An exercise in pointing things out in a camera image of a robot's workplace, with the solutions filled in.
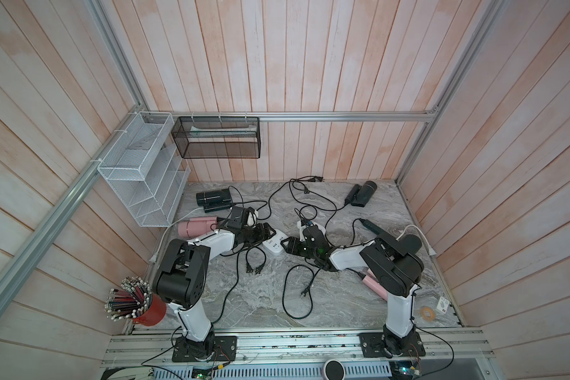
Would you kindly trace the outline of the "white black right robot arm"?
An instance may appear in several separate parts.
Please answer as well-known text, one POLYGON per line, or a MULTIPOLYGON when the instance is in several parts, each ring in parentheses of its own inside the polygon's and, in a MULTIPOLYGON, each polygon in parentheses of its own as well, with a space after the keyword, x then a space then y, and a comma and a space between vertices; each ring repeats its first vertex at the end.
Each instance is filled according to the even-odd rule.
POLYGON ((387 294, 386 331, 403 340, 414 330, 413 297, 424 271, 424 263, 416 252, 422 242, 416 235, 396 238, 367 219, 360 221, 376 237, 337 248, 327 242, 318 225, 307 224, 301 238, 286 237, 280 245, 286 253, 312 260, 315 266, 329 272, 370 269, 387 294))

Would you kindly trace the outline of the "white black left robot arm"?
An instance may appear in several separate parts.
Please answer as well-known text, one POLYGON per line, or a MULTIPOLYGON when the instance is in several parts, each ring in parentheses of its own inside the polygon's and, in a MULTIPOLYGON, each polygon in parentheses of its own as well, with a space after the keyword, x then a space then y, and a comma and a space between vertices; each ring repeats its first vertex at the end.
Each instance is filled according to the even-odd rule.
POLYGON ((152 285, 177 315, 185 340, 194 343, 207 343, 214 333, 201 301, 210 261, 237 247, 256 248, 276 236, 276 230, 259 222, 250 207, 232 207, 226 218, 203 221, 204 233, 182 234, 169 242, 152 285))

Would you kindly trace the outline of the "pink hair dryer under arm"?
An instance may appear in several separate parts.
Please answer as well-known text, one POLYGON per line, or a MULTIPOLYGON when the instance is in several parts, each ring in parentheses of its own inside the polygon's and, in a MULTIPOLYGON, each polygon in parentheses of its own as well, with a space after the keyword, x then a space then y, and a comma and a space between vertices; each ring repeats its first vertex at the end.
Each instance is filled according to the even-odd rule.
POLYGON ((375 275, 370 269, 367 269, 367 274, 362 279, 363 284, 365 284, 370 290, 372 290, 378 297, 384 301, 388 300, 387 290, 378 282, 375 275))

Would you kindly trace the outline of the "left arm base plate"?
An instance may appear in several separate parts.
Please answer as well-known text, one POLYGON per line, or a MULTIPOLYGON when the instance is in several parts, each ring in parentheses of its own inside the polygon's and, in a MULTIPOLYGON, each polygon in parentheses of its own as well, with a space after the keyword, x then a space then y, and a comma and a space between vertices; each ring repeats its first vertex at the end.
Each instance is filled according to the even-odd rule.
POLYGON ((176 340, 172 361, 174 363, 231 362, 236 359, 238 339, 235 336, 212 336, 196 342, 179 337, 176 340))

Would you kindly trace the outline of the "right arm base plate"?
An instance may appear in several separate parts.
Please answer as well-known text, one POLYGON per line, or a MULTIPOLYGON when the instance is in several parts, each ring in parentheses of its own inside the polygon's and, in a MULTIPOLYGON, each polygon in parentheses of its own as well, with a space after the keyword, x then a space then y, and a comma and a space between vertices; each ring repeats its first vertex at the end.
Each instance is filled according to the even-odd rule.
POLYGON ((403 338, 398 337, 386 327, 382 332, 362 332, 359 342, 365 358, 385 357, 393 359, 399 356, 426 356, 424 343, 415 328, 403 338))

